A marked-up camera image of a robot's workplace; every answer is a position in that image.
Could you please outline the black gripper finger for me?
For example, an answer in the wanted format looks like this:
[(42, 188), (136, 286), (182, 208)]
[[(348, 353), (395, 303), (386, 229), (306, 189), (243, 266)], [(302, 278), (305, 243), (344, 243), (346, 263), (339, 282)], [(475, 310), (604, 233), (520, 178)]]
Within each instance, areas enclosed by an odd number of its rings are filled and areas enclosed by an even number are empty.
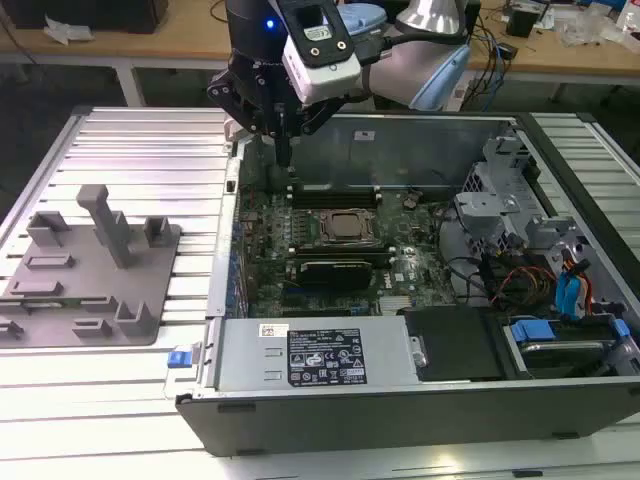
[(227, 70), (210, 82), (207, 94), (249, 133), (268, 136), (277, 164), (283, 164), (283, 118), (263, 69), (252, 69), (243, 79)]
[(331, 98), (303, 106), (287, 106), (282, 117), (282, 164), (289, 165), (294, 138), (315, 133), (345, 104), (345, 98)]

